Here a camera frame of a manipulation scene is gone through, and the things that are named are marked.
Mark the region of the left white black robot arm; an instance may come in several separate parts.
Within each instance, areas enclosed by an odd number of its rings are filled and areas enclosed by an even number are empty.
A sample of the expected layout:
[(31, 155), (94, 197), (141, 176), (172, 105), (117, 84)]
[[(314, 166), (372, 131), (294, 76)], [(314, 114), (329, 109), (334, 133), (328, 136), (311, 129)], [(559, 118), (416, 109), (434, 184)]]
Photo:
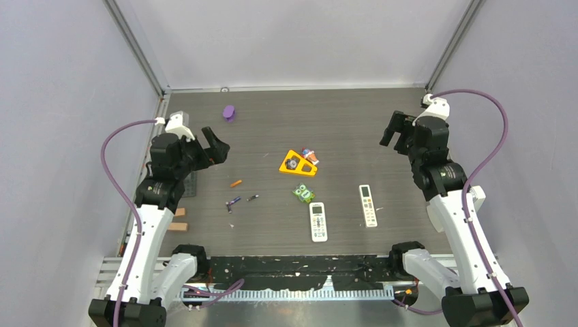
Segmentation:
[(203, 281), (209, 273), (204, 247), (179, 245), (167, 267), (155, 275), (166, 232), (183, 196), (185, 179), (226, 161), (230, 147), (210, 127), (202, 128), (209, 144), (176, 133), (154, 137), (149, 148), (147, 176), (136, 189), (130, 209), (135, 222), (117, 275), (103, 299), (94, 299), (88, 314), (96, 326), (165, 326), (167, 311), (189, 280)]

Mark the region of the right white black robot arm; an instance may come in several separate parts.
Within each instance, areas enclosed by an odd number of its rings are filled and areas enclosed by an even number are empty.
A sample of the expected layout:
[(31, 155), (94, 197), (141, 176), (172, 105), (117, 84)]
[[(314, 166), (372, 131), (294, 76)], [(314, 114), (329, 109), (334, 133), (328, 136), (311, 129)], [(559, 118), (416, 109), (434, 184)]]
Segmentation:
[(434, 228), (445, 233), (457, 270), (432, 258), (417, 241), (393, 245), (389, 270), (397, 279), (417, 278), (441, 302), (449, 326), (509, 324), (529, 303), (524, 287), (515, 287), (491, 252), (476, 215), (481, 198), (466, 185), (463, 168), (448, 157), (448, 124), (434, 116), (395, 111), (380, 145), (408, 157), (414, 184), (423, 192)]

